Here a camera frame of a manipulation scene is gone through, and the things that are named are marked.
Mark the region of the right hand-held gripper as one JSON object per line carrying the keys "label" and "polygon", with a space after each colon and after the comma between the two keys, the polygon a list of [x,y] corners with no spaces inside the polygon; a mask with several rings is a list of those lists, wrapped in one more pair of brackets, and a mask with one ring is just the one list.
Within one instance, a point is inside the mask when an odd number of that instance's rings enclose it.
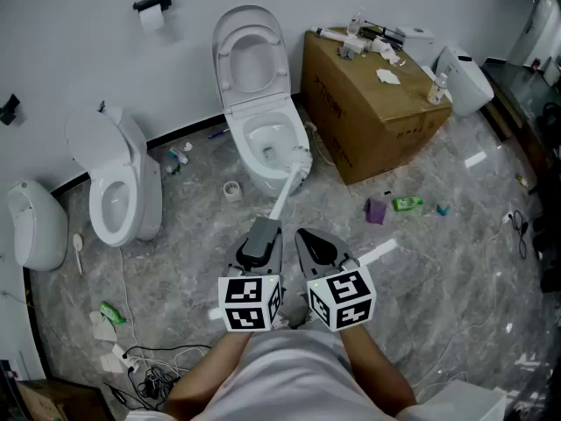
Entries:
{"label": "right hand-held gripper", "polygon": [[306,324],[321,321],[338,332],[372,318],[377,296],[372,277],[342,239],[319,229],[299,228],[295,245],[307,281]]}

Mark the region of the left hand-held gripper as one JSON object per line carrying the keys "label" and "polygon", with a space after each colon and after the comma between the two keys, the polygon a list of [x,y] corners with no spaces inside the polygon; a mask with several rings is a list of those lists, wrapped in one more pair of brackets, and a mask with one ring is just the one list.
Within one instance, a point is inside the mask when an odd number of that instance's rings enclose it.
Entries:
{"label": "left hand-held gripper", "polygon": [[246,232],[229,247],[224,275],[218,278],[219,309],[229,332],[270,331],[282,304],[282,233],[275,234],[266,267],[244,271],[253,267],[245,250],[249,238]]}

